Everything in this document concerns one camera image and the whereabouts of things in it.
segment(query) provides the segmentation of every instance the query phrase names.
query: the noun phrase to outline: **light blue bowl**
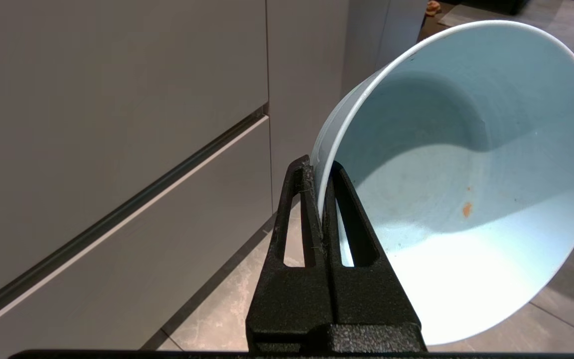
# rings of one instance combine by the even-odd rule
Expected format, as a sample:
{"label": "light blue bowl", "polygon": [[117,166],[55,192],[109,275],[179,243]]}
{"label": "light blue bowl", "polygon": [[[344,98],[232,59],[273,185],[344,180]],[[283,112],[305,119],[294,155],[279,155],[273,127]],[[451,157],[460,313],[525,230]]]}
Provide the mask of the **light blue bowl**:
{"label": "light blue bowl", "polygon": [[533,298],[574,247],[574,55],[522,23],[440,32],[330,114],[312,153],[320,209],[333,159],[426,343],[473,336]]}

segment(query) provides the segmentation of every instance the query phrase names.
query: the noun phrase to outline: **floor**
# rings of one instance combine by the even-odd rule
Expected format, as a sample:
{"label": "floor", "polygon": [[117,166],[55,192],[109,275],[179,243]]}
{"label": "floor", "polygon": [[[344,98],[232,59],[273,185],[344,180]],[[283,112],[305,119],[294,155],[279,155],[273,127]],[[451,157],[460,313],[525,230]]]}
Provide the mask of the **floor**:
{"label": "floor", "polygon": [[[453,5],[442,3],[442,14]],[[419,40],[446,27],[427,18]],[[302,264],[300,211],[289,220],[285,263]],[[248,349],[245,317],[253,296],[271,232],[175,329],[161,330],[159,350],[241,351]],[[429,348],[433,352],[574,352],[574,251],[558,274],[530,303],[513,316],[477,336]]]}

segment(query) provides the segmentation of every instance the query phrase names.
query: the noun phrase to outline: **orange stain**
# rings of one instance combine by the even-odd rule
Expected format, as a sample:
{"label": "orange stain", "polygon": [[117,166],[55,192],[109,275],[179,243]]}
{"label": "orange stain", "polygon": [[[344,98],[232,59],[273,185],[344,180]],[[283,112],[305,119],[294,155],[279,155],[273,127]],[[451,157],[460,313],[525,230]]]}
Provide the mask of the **orange stain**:
{"label": "orange stain", "polygon": [[471,215],[471,208],[473,207],[473,205],[470,202],[467,202],[464,204],[464,207],[462,209],[462,214],[464,214],[464,216],[466,218],[469,218],[469,216]]}

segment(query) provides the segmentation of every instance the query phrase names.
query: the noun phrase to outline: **marble floor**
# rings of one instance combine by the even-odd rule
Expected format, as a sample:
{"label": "marble floor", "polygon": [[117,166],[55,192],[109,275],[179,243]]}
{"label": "marble floor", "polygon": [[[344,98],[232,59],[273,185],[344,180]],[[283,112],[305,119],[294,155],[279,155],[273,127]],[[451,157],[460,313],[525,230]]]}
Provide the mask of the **marble floor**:
{"label": "marble floor", "polygon": [[[300,210],[289,219],[285,263],[303,264]],[[159,350],[246,352],[245,317],[271,233],[175,330]],[[432,352],[574,352],[574,251],[558,274],[530,303],[477,336],[429,348]]]}

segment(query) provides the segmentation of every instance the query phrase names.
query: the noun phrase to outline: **small object on floor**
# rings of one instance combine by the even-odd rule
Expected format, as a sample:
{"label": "small object on floor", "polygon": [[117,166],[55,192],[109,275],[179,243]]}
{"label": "small object on floor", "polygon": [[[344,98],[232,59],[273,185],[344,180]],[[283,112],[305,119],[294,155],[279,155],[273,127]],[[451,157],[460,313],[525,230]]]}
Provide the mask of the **small object on floor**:
{"label": "small object on floor", "polygon": [[435,14],[439,13],[440,10],[440,3],[435,0],[430,0],[427,3],[427,10],[425,11],[425,14],[427,14],[427,16],[435,16]]}

